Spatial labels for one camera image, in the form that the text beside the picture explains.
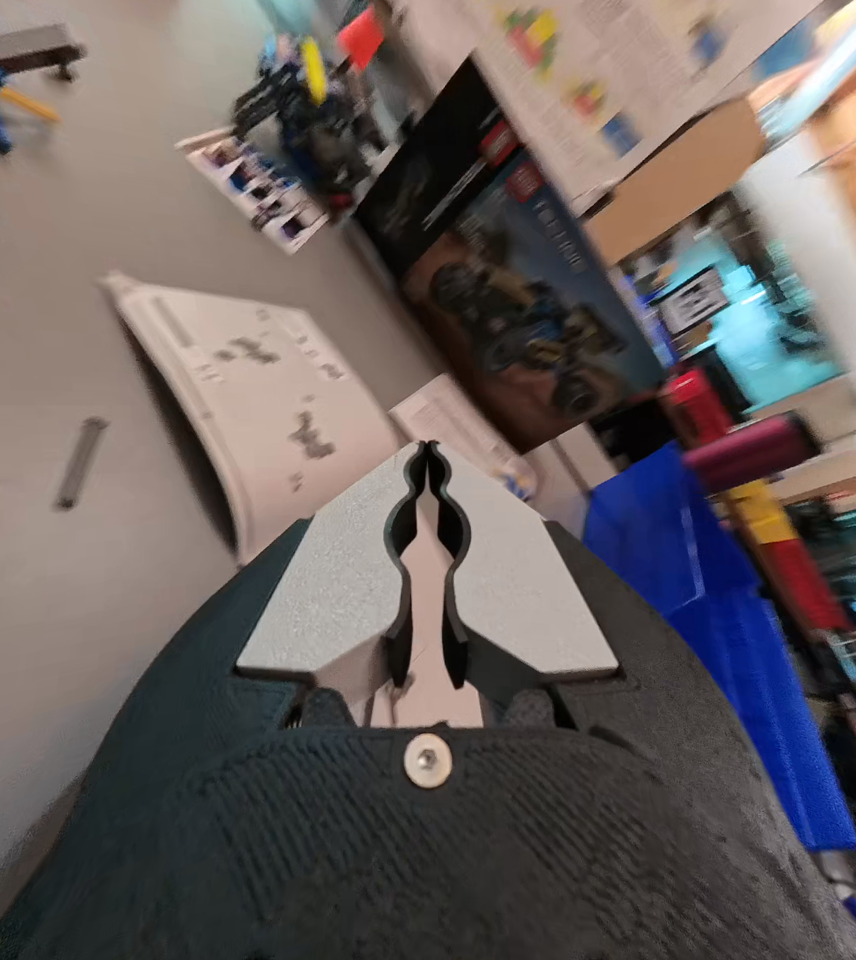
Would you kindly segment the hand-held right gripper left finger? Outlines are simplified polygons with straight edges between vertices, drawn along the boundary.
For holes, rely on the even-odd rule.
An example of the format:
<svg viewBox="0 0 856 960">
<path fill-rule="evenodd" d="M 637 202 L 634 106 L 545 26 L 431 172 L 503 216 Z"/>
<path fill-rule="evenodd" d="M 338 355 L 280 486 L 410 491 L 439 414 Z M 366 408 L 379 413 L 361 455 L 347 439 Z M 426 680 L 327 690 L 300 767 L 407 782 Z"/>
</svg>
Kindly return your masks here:
<svg viewBox="0 0 856 960">
<path fill-rule="evenodd" d="M 337 691 L 363 726 L 378 693 L 401 686 L 425 642 L 429 534 L 419 528 L 428 446 L 415 441 L 308 521 L 239 654 L 246 680 Z"/>
</svg>

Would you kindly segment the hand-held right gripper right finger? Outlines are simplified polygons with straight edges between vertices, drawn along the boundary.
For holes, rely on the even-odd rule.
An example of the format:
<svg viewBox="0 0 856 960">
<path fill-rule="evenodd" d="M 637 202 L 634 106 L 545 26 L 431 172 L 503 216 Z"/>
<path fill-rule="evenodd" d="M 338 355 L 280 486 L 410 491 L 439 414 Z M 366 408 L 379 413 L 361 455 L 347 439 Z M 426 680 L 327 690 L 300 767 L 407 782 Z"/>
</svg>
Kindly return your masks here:
<svg viewBox="0 0 856 960">
<path fill-rule="evenodd" d="M 562 558 L 564 533 L 449 445 L 428 443 L 428 543 L 438 564 L 439 719 L 493 726 L 525 690 L 618 678 L 621 663 Z"/>
</svg>

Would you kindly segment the lego instruction booklet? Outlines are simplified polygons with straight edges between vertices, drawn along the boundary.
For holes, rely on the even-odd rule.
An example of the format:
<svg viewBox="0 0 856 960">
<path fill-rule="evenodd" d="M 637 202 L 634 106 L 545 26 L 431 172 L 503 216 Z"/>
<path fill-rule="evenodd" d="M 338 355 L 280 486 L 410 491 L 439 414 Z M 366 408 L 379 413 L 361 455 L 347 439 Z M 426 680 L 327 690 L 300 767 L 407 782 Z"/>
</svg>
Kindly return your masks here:
<svg viewBox="0 0 856 960">
<path fill-rule="evenodd" d="M 307 313 L 116 270 L 101 285 L 211 464 L 240 569 L 284 533 L 295 534 L 298 546 L 320 508 L 403 448 L 370 390 Z M 393 680 L 378 693 L 378 725 L 442 722 L 442 693 L 428 691 L 438 666 L 437 567 L 429 543 L 429 596 L 414 613 L 425 644 L 405 684 Z"/>
</svg>

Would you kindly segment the dark grey lego axle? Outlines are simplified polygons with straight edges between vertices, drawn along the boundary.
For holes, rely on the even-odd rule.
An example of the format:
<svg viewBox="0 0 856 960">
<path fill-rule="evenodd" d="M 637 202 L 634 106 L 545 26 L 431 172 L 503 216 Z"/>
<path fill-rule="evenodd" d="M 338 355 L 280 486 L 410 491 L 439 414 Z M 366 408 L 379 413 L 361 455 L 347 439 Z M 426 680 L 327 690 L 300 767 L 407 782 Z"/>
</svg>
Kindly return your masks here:
<svg viewBox="0 0 856 960">
<path fill-rule="evenodd" d="M 102 416 L 82 422 L 53 500 L 54 510 L 67 512 L 77 506 L 108 427 L 109 421 Z"/>
</svg>

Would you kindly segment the buggy picture lego box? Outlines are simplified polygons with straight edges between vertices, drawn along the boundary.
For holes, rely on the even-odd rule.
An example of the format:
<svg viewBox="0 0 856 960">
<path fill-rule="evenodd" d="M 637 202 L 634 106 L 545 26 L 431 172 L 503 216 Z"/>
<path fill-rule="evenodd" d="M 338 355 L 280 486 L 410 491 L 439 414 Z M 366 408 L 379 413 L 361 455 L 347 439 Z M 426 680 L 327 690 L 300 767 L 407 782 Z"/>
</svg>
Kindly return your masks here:
<svg viewBox="0 0 856 960">
<path fill-rule="evenodd" d="M 471 58 L 355 219 L 449 373 L 516 450 L 664 383 L 609 270 Z"/>
</svg>

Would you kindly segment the black and blue lego chassis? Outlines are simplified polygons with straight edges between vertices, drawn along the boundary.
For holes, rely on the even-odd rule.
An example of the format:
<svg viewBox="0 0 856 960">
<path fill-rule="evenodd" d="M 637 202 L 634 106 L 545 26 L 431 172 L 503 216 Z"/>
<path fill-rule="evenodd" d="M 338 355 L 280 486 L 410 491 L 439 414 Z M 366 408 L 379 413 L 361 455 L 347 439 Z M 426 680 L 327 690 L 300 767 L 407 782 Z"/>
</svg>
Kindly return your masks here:
<svg viewBox="0 0 856 960">
<path fill-rule="evenodd" d="M 388 147 L 371 92 L 349 57 L 326 57 L 309 34 L 266 41 L 257 78 L 234 102 L 234 134 L 245 139 L 266 121 L 305 185 L 336 219 L 350 213 L 374 177 L 370 156 Z"/>
</svg>

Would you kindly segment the white printed leaflet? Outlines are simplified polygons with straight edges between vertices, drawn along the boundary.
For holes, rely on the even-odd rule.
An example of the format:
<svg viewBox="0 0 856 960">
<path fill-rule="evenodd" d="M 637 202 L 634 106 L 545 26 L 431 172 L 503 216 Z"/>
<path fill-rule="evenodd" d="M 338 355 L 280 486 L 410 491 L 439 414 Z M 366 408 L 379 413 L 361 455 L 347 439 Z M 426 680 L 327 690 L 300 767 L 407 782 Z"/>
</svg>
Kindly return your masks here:
<svg viewBox="0 0 856 960">
<path fill-rule="evenodd" d="M 411 440 L 446 445 L 523 501 L 536 495 L 533 468 L 449 374 L 435 377 L 389 414 Z"/>
</svg>

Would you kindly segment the blue plastic storage bin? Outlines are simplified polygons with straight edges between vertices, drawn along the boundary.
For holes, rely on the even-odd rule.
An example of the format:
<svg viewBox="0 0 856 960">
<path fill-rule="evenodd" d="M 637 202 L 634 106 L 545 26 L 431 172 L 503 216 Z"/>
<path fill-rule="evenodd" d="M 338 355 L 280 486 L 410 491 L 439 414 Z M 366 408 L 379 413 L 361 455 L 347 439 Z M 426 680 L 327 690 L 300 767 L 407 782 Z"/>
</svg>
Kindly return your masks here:
<svg viewBox="0 0 856 960">
<path fill-rule="evenodd" d="M 803 846 L 854 850 L 855 824 L 774 607 L 677 443 L 595 488 L 582 540 L 699 656 Z"/>
</svg>

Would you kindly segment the yellow storage bin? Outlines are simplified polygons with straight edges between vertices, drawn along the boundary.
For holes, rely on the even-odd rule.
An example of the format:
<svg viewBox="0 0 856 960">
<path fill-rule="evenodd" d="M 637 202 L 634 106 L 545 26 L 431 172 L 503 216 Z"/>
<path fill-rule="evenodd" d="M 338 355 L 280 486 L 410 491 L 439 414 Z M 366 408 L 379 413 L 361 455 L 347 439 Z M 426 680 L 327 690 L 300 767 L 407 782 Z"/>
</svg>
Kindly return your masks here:
<svg viewBox="0 0 856 960">
<path fill-rule="evenodd" d="M 798 540 L 798 533 L 781 502 L 772 494 L 766 479 L 757 479 L 725 492 L 727 504 L 762 546 Z"/>
</svg>

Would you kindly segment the maroon water bottle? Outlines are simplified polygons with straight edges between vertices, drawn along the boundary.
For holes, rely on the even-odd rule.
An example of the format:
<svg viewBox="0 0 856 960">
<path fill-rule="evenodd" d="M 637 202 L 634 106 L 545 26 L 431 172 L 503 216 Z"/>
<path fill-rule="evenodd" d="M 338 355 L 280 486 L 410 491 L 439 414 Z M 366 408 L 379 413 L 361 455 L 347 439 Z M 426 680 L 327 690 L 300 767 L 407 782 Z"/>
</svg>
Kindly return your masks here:
<svg viewBox="0 0 856 960">
<path fill-rule="evenodd" d="M 684 453 L 685 467 L 706 492 L 721 494 L 793 469 L 823 453 L 823 445 L 794 411 L 751 422 Z"/>
</svg>

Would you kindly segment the red storage bin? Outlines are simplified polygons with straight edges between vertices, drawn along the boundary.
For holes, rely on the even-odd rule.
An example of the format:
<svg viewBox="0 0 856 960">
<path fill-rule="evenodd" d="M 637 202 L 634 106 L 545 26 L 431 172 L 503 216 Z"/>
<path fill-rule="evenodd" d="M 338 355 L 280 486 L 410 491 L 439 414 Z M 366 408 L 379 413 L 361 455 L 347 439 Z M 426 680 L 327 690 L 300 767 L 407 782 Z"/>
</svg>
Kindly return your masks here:
<svg viewBox="0 0 856 960">
<path fill-rule="evenodd" d="M 853 620 L 803 540 L 794 537 L 760 542 L 756 547 L 777 598 L 805 634 L 847 633 L 854 629 Z"/>
</svg>

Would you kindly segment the blue and black sticker sheet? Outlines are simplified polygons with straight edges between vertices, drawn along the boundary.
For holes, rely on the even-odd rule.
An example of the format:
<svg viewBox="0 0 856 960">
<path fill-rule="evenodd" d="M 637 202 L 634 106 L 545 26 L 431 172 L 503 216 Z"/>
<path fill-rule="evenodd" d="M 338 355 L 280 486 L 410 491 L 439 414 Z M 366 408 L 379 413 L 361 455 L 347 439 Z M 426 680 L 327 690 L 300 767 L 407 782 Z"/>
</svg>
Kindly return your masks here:
<svg viewBox="0 0 856 960">
<path fill-rule="evenodd" d="M 289 255 L 329 223 L 298 177 L 226 127 L 182 139 L 173 148 L 229 199 L 256 234 Z"/>
</svg>

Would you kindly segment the large poster sheet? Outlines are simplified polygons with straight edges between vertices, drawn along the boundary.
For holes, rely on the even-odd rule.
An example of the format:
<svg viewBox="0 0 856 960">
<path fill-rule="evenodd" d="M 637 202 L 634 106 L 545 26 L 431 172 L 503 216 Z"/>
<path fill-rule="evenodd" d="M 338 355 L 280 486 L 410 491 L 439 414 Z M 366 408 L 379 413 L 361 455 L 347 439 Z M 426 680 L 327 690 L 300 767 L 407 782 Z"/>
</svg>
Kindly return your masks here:
<svg viewBox="0 0 856 960">
<path fill-rule="evenodd" d="M 818 2 L 454 2 L 517 134 L 610 265 L 765 150 L 750 82 Z"/>
</svg>

